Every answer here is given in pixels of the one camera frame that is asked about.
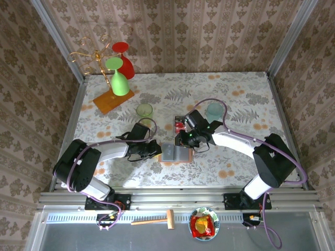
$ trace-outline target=purple cable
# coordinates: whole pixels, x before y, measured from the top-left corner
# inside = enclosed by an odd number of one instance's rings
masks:
[[[188,113],[190,114],[192,111],[195,110],[195,108],[200,105],[202,102],[205,102],[205,101],[208,101],[208,100],[214,100],[214,101],[218,101],[220,102],[221,104],[223,104],[223,106],[225,107],[225,113],[224,113],[224,116],[222,118],[222,122],[223,122],[223,127],[225,127],[226,130],[228,130],[229,133],[232,133],[236,136],[239,136],[239,137],[242,137],[244,139],[247,139],[247,140],[252,140],[254,142],[258,142],[258,143],[261,143],[261,144],[264,144],[266,146],[268,146],[269,148],[271,148],[272,150],[276,151],[277,153],[283,155],[284,157],[286,157],[289,161],[291,161],[297,168],[298,170],[300,171],[301,175],[302,175],[302,179],[300,181],[285,181],[284,183],[285,184],[290,184],[290,185],[301,185],[303,183],[305,183],[307,181],[307,175],[306,175],[306,172],[305,170],[302,168],[302,166],[295,160],[293,159],[291,156],[289,156],[288,154],[286,154],[285,152],[283,152],[282,150],[276,148],[275,146],[271,145],[271,144],[268,144],[262,140],[259,140],[259,139],[256,139],[256,138],[253,138],[253,137],[250,137],[248,135],[245,135],[245,134],[242,134],[242,133],[238,133],[238,132],[234,132],[232,130],[230,130],[228,128],[228,126],[226,125],[226,116],[227,116],[227,112],[228,112],[228,107],[226,105],[225,102],[223,102],[222,100],[220,99],[217,99],[217,98],[206,98],[204,100],[201,100],[200,102],[198,102],[194,107],[193,109]],[[264,193],[264,198],[263,198],[263,223],[264,223],[264,226],[259,226],[259,227],[263,227],[265,229],[265,233],[267,235],[267,238],[269,239],[269,241],[271,242],[272,246],[275,247],[276,249],[281,249],[282,248],[282,240],[281,238],[279,237],[279,235],[270,227],[267,227],[266,226],[266,222],[265,222],[265,202],[266,202],[266,192]],[[277,238],[279,239],[280,241],[280,245],[279,246],[276,246],[274,244],[274,242],[272,241],[270,235],[269,235],[269,230],[272,231],[276,236]]]
[[[116,224],[116,222],[117,222],[118,220],[120,220],[120,218],[121,218],[121,211],[122,211],[122,210],[121,210],[121,207],[120,207],[118,204],[115,204],[115,203],[113,203],[113,202],[100,201],[100,200],[98,200],[98,199],[96,199],[96,198],[94,198],[94,197],[92,197],[92,196],[90,196],[90,195],[88,195],[88,194],[86,194],[86,193],[84,193],[84,192],[81,192],[81,193],[84,194],[84,195],[86,195],[86,196],[88,196],[88,197],[91,198],[92,200],[95,200],[96,202],[99,202],[99,203],[102,203],[102,204],[107,204],[107,205],[112,205],[112,206],[117,207],[117,209],[118,209],[117,217],[116,217],[115,221],[114,221],[108,228],[111,228],[112,226],[114,226],[114,225]],[[109,215],[109,214],[106,214],[104,217],[101,217],[101,218],[100,218],[100,220],[99,220],[99,222],[98,222],[98,226],[101,226],[101,221],[102,221],[103,219],[105,219],[108,215]]]
[[[74,190],[70,187],[70,180],[71,180],[71,177],[72,177],[72,174],[74,172],[74,169],[78,163],[78,161],[81,159],[81,157],[83,156],[83,154],[90,148],[92,147],[95,147],[97,145],[104,145],[104,144],[109,144],[109,143],[127,143],[127,142],[145,142],[145,141],[148,141],[150,139],[153,138],[153,136],[156,134],[157,132],[157,124],[156,122],[153,120],[153,119],[150,119],[150,118],[142,118],[140,119],[138,122],[144,120],[144,119],[148,119],[148,120],[151,120],[154,125],[155,125],[155,131],[153,132],[153,134],[151,136],[149,136],[147,139],[143,139],[143,140],[107,140],[107,141],[102,141],[102,142],[99,142],[99,143],[94,143],[92,145],[88,145],[87,147],[84,148],[84,150],[81,151],[81,153],[78,155],[78,157],[76,158],[76,160],[73,162],[73,165],[69,171],[69,175],[68,175],[68,178],[66,180],[66,187],[68,188],[68,191],[69,192],[74,192]]]

